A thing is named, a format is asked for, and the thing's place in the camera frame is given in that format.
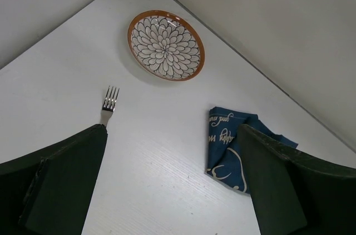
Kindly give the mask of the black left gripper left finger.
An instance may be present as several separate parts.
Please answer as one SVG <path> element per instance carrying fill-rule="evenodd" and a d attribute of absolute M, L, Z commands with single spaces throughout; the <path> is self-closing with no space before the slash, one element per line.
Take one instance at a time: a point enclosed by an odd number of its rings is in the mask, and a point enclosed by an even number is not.
<path fill-rule="evenodd" d="M 1 234 L 81 234 L 107 137 L 96 124 L 1 163 Z"/>

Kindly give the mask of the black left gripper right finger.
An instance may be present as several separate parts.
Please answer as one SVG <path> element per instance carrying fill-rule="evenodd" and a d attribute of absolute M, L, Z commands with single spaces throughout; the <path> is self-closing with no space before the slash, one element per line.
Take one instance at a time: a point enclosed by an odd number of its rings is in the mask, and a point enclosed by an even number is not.
<path fill-rule="evenodd" d="M 355 169 L 242 124 L 241 162 L 261 234 L 355 234 Z"/>

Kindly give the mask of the dark blue printed cloth napkin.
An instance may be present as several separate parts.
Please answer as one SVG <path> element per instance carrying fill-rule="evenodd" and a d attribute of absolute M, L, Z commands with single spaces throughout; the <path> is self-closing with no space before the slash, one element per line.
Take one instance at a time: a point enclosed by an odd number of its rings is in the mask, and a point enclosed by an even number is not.
<path fill-rule="evenodd" d="M 298 144 L 281 134 L 273 133 L 256 114 L 222 107 L 214 107 L 209 111 L 206 172 L 228 187 L 249 194 L 241 161 L 241 147 L 238 144 L 238 127 L 241 124 L 247 124 L 286 146 L 296 148 Z"/>

